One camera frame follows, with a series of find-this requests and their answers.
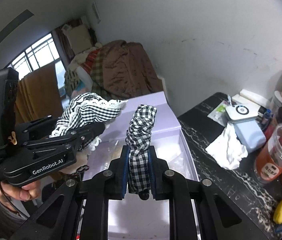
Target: purple box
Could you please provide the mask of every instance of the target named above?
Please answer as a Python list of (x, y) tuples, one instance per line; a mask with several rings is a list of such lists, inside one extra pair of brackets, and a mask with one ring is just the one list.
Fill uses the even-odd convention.
[[(89, 156), (90, 169), (84, 179), (107, 169), (112, 159), (119, 158), (125, 144), (126, 130), (138, 105), (155, 106), (157, 114), (152, 129), (151, 145), (158, 158), (187, 179), (198, 180), (190, 150), (180, 123), (169, 107), (164, 92), (130, 99), (125, 109), (100, 136), (102, 142)], [(110, 200), (108, 206), (108, 239), (169, 239), (169, 201), (147, 201), (136, 194), (126, 194), (122, 201)]]

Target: metal screw head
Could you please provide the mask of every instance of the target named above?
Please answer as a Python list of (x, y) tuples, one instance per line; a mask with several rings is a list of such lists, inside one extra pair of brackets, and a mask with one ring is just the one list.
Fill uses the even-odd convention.
[(207, 187), (209, 187), (209, 186), (212, 185), (212, 181), (209, 180), (209, 179), (204, 179), (204, 180), (202, 181), (202, 183), (203, 183), (204, 186), (207, 186)]
[(164, 174), (167, 175), (167, 176), (169, 176), (169, 177), (172, 177), (172, 176), (174, 175), (174, 171), (172, 171), (172, 170), (166, 170), (166, 171), (164, 172)]
[(75, 185), (75, 180), (74, 179), (68, 179), (65, 184), (68, 187), (72, 187), (72, 186)]
[(113, 174), (113, 172), (110, 171), (110, 170), (103, 171), (103, 175), (106, 176), (106, 177), (111, 176), (112, 174)]

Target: finger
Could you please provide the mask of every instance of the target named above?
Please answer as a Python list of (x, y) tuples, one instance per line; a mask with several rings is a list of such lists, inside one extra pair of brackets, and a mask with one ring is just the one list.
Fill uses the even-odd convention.
[(40, 188), (30, 189), (28, 192), (31, 196), (30, 200), (36, 199), (41, 195), (41, 189)]
[(10, 205), (10, 203), (6, 200), (6, 198), (2, 195), (1, 191), (0, 191), (0, 202), (6, 206), (7, 208), (15, 211), (15, 209)]
[(36, 189), (36, 188), (40, 188), (40, 185), (41, 185), (41, 181), (40, 180), (37, 180), (37, 181), (34, 181), (30, 184), (27, 184), (25, 186), (22, 187), (23, 190), (31, 190), (31, 189)]
[(26, 190), (23, 190), (18, 187), (14, 187), (10, 184), (1, 183), (3, 191), (10, 197), (16, 200), (28, 201), (31, 198), (31, 195)]

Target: black cable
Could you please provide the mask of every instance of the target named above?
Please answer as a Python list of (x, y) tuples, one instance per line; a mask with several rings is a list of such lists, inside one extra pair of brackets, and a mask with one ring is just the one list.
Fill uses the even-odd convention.
[(6, 201), (12, 206), (12, 208), (14, 208), (16, 210), (16, 212), (18, 212), (20, 215), (22, 215), (23, 217), (25, 217), (26, 219), (28, 219), (29, 217), (24, 214), (21, 210), (19, 210), (10, 200), (10, 198), (7, 197), (7, 195), (5, 195), (5, 192), (2, 189), (2, 185), (1, 185), (1, 181), (0, 181), (0, 191), (3, 195), (3, 197), (6, 199)]

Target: black marble countertop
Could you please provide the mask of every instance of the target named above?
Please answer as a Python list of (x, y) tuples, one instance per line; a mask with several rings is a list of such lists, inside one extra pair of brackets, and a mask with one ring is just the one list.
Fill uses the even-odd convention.
[(207, 117), (223, 100), (227, 100), (225, 94), (215, 93), (178, 117), (198, 176), (200, 179), (211, 179), (270, 240), (280, 239), (272, 218), (275, 207), (282, 199), (282, 185), (278, 180), (269, 184), (257, 181), (253, 163), (259, 151), (243, 158), (240, 167), (233, 171), (221, 168), (205, 151), (224, 129)]

